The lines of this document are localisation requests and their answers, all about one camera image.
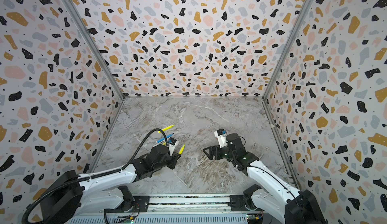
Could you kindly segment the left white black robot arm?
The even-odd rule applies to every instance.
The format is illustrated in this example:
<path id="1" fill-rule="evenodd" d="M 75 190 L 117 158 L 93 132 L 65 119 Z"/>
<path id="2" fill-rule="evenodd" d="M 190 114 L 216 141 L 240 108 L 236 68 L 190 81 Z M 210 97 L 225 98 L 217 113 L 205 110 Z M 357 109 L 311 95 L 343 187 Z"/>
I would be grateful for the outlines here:
<path id="1" fill-rule="evenodd" d="M 180 158 L 180 151 L 173 152 L 161 144 L 126 168 L 81 175 L 68 171 L 49 187 L 47 191 L 52 194 L 40 203 L 43 222 L 64 224 L 80 214 L 123 213 L 139 207 L 128 185 L 150 178 L 164 167 L 174 169 Z"/>

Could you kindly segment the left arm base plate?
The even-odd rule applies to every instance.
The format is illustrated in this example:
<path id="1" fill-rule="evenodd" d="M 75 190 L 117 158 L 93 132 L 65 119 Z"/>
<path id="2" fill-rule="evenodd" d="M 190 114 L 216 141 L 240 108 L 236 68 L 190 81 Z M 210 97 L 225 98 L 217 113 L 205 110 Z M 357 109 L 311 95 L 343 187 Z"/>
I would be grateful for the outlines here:
<path id="1" fill-rule="evenodd" d="M 150 203 L 150 196 L 140 195 L 124 200 L 117 208 L 109 208 L 107 213 L 146 213 Z"/>

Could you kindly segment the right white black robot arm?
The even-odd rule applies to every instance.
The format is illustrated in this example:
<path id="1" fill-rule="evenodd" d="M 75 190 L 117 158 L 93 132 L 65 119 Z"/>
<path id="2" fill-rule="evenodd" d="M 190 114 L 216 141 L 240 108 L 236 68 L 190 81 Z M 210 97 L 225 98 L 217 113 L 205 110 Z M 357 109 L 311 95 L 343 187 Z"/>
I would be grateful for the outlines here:
<path id="1" fill-rule="evenodd" d="M 227 160 L 256 182 L 231 207 L 261 209 L 282 224 L 324 224 L 326 220 L 316 197 L 308 190 L 288 184 L 274 174 L 253 153 L 246 151 L 246 139 L 223 128 L 214 132 L 218 144 L 203 149 L 210 160 Z"/>

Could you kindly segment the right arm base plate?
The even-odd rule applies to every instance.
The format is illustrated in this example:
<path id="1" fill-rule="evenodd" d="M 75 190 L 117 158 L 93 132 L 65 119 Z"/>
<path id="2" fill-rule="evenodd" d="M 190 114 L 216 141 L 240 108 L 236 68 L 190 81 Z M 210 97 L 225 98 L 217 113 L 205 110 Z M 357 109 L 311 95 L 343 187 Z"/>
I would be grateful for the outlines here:
<path id="1" fill-rule="evenodd" d="M 257 212 L 261 211 L 260 208 L 256 207 L 253 204 L 253 201 L 250 196 L 247 195 L 231 195 L 230 202 L 228 203 L 228 206 L 231 207 L 231 210 L 233 212 L 242 212 L 242 211 L 249 211 L 249 212 Z"/>

